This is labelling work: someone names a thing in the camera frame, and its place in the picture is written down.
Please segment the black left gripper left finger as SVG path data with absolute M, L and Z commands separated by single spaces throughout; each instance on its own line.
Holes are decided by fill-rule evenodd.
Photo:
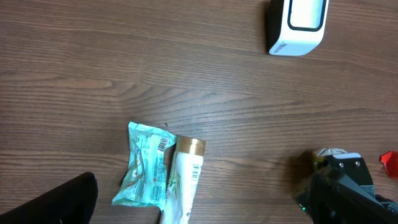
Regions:
M 95 210 L 98 184 L 85 172 L 1 215 L 1 224 L 88 224 Z

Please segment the orange spaghetti pasta packet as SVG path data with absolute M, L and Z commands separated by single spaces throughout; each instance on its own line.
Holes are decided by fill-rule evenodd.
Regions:
M 385 172 L 388 177 L 397 179 L 398 178 L 398 152 L 389 151 L 380 156 L 379 160 L 383 164 Z

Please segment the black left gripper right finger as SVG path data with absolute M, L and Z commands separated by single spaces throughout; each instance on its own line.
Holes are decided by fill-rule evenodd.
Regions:
M 362 189 L 316 174 L 310 183 L 308 215 L 319 224 L 397 224 L 397 214 Z

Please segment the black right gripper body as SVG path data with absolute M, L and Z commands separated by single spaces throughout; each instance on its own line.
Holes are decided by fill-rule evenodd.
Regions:
M 318 171 L 314 171 L 297 186 L 296 190 L 293 192 L 293 198 L 302 211 L 307 214 L 309 186 L 312 178 L 316 174 L 321 174 L 325 177 L 337 180 L 353 190 L 362 189 L 372 198 L 375 198 L 378 202 L 390 209 L 392 213 L 397 214 L 397 203 L 375 193 L 373 179 L 368 167 L 364 159 L 357 152 L 326 156 L 323 161 L 323 167 Z

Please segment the white tube with gold cap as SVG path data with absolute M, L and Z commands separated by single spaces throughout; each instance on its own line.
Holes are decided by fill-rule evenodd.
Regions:
M 204 161 L 206 142 L 178 136 L 160 224 L 188 224 Z

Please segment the teal wet wipes packet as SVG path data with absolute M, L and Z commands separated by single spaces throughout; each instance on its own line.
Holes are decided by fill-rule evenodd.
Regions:
M 163 129 L 130 122 L 129 163 L 120 191 L 113 205 L 128 207 L 165 207 L 167 168 L 165 151 L 176 144 L 177 137 Z

